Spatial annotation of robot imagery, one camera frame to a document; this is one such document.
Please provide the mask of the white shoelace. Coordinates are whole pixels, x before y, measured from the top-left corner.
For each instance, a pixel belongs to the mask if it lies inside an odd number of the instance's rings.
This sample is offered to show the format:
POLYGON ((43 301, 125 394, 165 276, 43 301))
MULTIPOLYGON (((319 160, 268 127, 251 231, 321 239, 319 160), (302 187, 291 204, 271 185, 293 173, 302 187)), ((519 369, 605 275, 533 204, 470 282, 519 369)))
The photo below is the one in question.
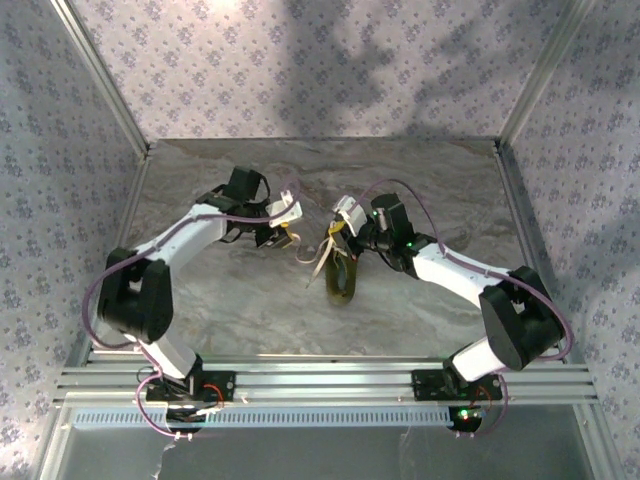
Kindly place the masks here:
POLYGON ((306 288, 309 288, 316 281, 320 272, 327 263, 330 254, 335 250, 341 253, 342 250, 336 247, 336 241, 333 238, 333 233, 327 230, 323 240, 313 250, 313 255, 309 258, 303 258, 301 256, 301 252, 306 248, 306 245, 303 244, 302 237, 297 233, 292 233, 291 238, 293 239, 294 246, 296 247, 294 256, 295 261, 300 265, 313 266, 313 270, 306 283, 306 288))

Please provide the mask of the black right controller board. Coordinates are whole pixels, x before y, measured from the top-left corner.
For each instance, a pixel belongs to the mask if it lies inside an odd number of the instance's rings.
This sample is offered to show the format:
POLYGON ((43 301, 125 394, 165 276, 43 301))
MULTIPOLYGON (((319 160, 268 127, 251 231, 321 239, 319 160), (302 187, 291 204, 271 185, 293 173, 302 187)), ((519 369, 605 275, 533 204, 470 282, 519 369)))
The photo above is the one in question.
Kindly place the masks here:
POLYGON ((460 435, 474 435, 480 430, 486 410, 481 406, 452 406, 449 415, 451 431, 460 435))

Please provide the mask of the black controller board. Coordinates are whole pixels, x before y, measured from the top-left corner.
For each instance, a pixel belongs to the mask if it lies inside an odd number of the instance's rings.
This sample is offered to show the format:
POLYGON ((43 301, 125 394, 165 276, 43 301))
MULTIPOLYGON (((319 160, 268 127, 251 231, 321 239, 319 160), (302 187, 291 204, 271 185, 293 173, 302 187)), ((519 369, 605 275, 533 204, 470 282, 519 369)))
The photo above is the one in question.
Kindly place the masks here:
POLYGON ((205 425, 207 415, 196 407, 169 405, 165 413, 165 426, 173 434, 196 434, 205 425))
POLYGON ((451 431, 460 435, 474 435, 480 430, 486 410, 481 406, 452 406, 449 415, 451 431))

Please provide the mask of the black left controller board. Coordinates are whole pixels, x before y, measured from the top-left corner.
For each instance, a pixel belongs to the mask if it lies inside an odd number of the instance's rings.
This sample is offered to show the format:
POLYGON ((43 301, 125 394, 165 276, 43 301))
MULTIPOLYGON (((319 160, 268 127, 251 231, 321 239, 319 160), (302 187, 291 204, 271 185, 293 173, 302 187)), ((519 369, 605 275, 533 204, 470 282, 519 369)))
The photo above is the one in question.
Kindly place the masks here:
POLYGON ((196 434, 205 425, 207 415, 196 407, 169 405, 165 413, 165 426, 173 434, 196 434))

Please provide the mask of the aluminium mounting rail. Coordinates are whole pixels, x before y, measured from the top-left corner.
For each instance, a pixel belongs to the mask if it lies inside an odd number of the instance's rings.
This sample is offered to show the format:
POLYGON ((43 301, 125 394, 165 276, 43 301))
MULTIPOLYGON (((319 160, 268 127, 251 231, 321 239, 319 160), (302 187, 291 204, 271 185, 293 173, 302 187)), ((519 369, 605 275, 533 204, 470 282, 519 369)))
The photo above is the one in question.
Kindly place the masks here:
MULTIPOLYGON (((98 351, 78 367, 64 368, 54 399, 131 401, 146 362, 139 353, 98 351)), ((441 363, 420 357, 254 355, 210 356, 206 371, 235 373, 240 404, 372 404, 413 401, 411 374, 441 363)), ((512 405, 595 404, 598 396, 584 364, 534 362, 506 372, 512 405)))

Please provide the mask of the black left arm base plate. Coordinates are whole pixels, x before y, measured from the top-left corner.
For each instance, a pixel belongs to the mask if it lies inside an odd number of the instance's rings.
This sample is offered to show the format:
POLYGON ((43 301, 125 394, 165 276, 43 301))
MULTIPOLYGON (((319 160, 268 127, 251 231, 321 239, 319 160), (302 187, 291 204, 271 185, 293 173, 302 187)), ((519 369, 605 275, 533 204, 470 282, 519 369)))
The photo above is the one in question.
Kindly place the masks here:
POLYGON ((148 402, 222 404, 233 400, 235 380, 233 371, 203 371, 181 380, 164 376, 152 380, 144 395, 148 402))

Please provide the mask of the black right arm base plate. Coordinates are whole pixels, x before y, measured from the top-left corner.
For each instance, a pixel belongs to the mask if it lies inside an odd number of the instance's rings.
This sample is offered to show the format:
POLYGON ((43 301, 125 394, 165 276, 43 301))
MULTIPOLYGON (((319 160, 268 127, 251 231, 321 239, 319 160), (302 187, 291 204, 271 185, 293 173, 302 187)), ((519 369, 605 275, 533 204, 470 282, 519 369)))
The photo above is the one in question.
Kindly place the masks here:
POLYGON ((419 369, 411 372, 411 386, 417 401, 502 400, 501 381, 497 375, 479 380, 458 379, 452 371, 419 369))

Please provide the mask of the aluminium frame post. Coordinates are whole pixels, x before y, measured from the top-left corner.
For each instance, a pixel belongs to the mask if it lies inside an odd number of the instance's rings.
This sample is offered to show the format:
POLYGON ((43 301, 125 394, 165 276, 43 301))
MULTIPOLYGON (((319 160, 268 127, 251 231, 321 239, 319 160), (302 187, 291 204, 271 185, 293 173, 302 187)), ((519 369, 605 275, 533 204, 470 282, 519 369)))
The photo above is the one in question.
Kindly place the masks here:
POLYGON ((72 0, 48 0, 130 145, 144 159, 149 144, 72 0))
POLYGON ((548 41, 538 55, 521 94, 514 104, 497 142, 512 144, 529 119, 563 56, 598 0, 567 0, 548 41))

